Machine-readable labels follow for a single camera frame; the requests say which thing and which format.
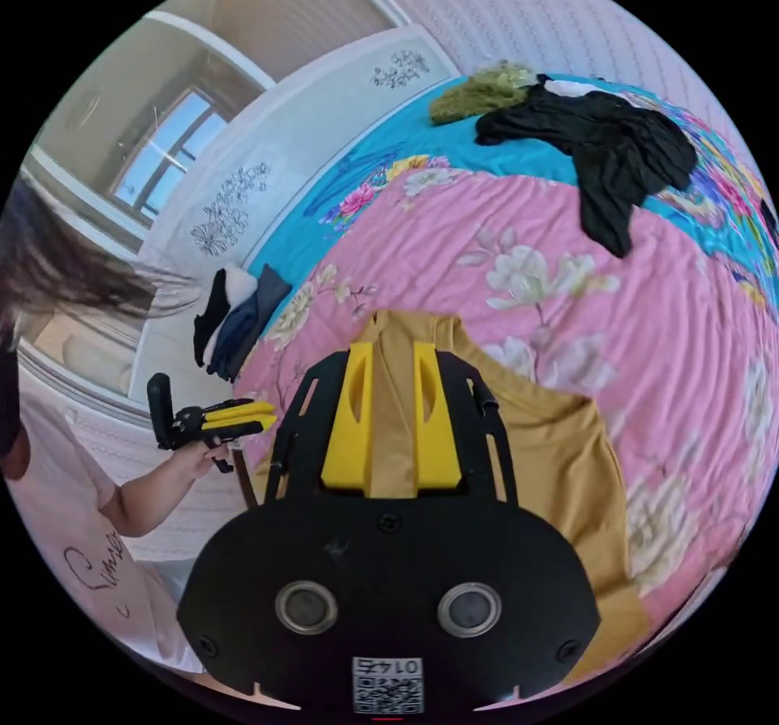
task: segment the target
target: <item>qr code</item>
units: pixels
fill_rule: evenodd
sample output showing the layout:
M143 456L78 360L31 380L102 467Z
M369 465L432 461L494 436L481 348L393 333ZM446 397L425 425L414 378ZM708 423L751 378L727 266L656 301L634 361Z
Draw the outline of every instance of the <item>qr code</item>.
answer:
M420 677L355 676L357 714L422 714L424 683Z

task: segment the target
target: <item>bed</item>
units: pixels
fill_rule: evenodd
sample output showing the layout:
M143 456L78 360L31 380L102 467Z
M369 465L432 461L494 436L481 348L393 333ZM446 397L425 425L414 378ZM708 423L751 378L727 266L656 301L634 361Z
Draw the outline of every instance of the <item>bed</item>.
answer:
M509 370L596 399L626 483L632 576L660 630L729 563L773 480L768 194L685 110L598 81L667 113L699 154L687 191L635 211L634 250L617 260L582 233L569 158L536 141L480 148L470 120L430 126L428 103L448 84L354 145L252 253L253 272L271 264L294 289L235 394L284 414L307 367L375 310L460 315ZM244 441L258 483L272 441L272 430Z

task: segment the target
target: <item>yellow clothing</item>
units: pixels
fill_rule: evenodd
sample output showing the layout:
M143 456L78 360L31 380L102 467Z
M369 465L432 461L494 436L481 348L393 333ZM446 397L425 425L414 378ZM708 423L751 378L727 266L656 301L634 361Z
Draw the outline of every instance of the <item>yellow clothing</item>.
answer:
M629 574L625 488L595 403L508 371L471 342L458 317L378 311L358 340L376 345L371 497L413 496L414 342L456 354L500 404L519 505L568 539L595 592L600 627L566 682L602 670L645 638L648 618Z

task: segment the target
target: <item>dark blue cloth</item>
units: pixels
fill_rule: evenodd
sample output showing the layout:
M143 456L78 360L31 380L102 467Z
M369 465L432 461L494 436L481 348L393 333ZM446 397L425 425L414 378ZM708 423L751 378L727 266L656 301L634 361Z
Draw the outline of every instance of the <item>dark blue cloth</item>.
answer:
M273 313L292 291L269 265L262 268L256 292L227 316L217 337L209 374L234 382Z

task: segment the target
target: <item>green cloth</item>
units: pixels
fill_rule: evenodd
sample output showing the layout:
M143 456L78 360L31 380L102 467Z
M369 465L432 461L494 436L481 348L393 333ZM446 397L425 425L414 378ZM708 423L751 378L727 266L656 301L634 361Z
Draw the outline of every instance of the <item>green cloth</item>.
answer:
M430 104L433 125L446 125L468 117L522 103L536 74L526 66L500 62L477 71L466 82L452 87Z

